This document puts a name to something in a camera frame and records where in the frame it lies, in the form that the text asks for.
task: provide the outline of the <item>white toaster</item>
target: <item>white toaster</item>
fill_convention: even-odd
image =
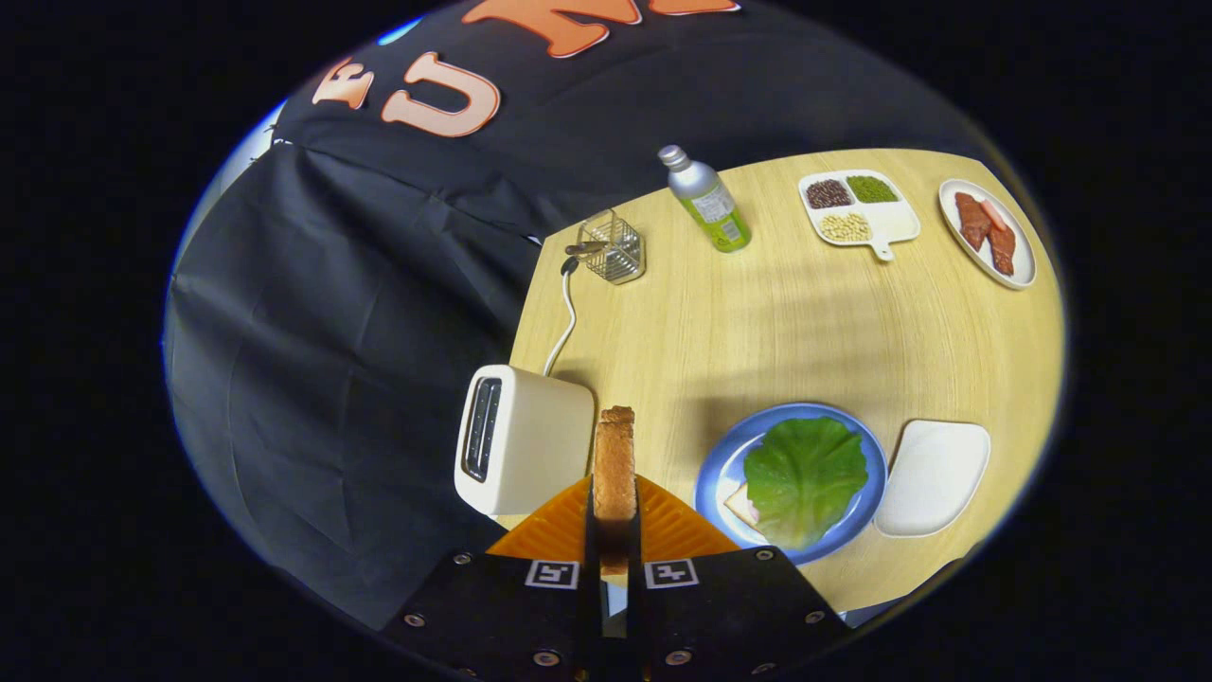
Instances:
[[[481,514],[531,514],[587,476],[593,429],[584,386],[482,367],[463,405],[454,488]]]

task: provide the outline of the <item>lettuce leaf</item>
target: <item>lettuce leaf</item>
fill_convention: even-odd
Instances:
[[[749,500],[770,544],[802,551],[841,521],[867,485],[859,441],[834,419],[790,419],[745,457]]]

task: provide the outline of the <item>metal mesh basket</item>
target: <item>metal mesh basket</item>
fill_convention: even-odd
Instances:
[[[604,242],[599,250],[577,256],[589,269],[612,283],[631,281],[644,274],[644,236],[613,208],[606,208],[581,223],[581,243]]]

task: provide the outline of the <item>blue plate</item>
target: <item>blue plate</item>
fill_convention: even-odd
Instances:
[[[694,510],[703,515],[713,526],[722,531],[733,543],[742,548],[770,545],[760,533],[745,526],[728,508],[724,506],[745,480],[744,462],[756,447],[761,446],[762,436],[776,424],[789,419],[818,419],[828,417],[846,425],[851,434],[862,439],[859,449],[867,459],[867,485],[854,494],[846,508],[845,516],[825,532],[814,545],[799,552],[787,552],[787,557],[796,566],[817,561],[831,555],[846,543],[857,537],[871,518],[884,499],[884,488],[888,478],[888,465],[884,458],[884,448],[875,436],[861,422],[829,406],[818,403],[789,403],[762,411],[745,418],[733,426],[711,449],[698,474],[694,487]]]

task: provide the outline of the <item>wooden table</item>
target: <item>wooden table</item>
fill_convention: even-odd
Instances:
[[[845,168],[887,174],[921,219],[916,239],[892,243],[893,262],[877,260],[868,246],[831,246],[812,230],[796,182]],[[724,434],[781,403],[848,412],[890,460],[910,420],[983,425],[993,440],[989,465],[949,528],[893,539],[868,525],[847,546],[801,567],[835,611],[902,597],[984,539],[1035,469],[1064,365],[1056,271],[1018,202],[972,159],[861,149],[762,161],[721,176],[753,227],[753,242],[736,253],[716,251],[668,189],[617,206],[646,239],[647,273],[613,285],[577,270],[571,291],[579,319],[553,377],[588,386],[599,409],[633,407],[638,472],[687,504]],[[1037,260],[1028,288],[994,281],[948,233],[938,187],[951,177],[989,189],[1013,211]],[[514,367],[542,373],[567,326],[559,268],[574,241],[576,225],[543,246]],[[498,521],[513,528],[521,518]]]

